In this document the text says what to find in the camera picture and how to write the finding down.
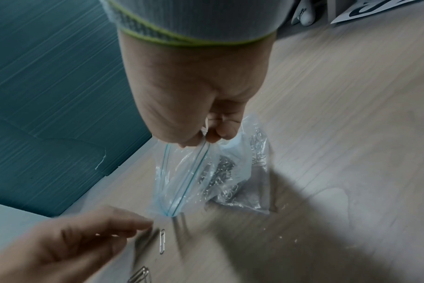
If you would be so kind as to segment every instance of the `ziplock bag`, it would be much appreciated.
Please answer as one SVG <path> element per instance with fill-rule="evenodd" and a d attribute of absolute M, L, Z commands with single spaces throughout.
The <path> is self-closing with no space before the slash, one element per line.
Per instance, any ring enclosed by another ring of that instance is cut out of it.
<path fill-rule="evenodd" d="M 251 178 L 236 186 L 223 188 L 212 200 L 226 206 L 249 208 L 269 214 L 269 144 L 266 133 L 255 115 L 246 116 L 241 131 L 249 137 L 251 146 Z"/>
<path fill-rule="evenodd" d="M 158 141 L 155 187 L 150 212 L 174 217 L 204 204 L 251 177 L 249 137 L 239 131 L 230 141 L 180 148 Z"/>

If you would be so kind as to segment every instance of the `teal wall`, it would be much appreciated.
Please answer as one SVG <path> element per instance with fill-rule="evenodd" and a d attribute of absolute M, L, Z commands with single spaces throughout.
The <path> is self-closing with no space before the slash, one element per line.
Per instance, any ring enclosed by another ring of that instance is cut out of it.
<path fill-rule="evenodd" d="M 59 215 L 149 139 L 97 0 L 0 0 L 0 204 Z"/>

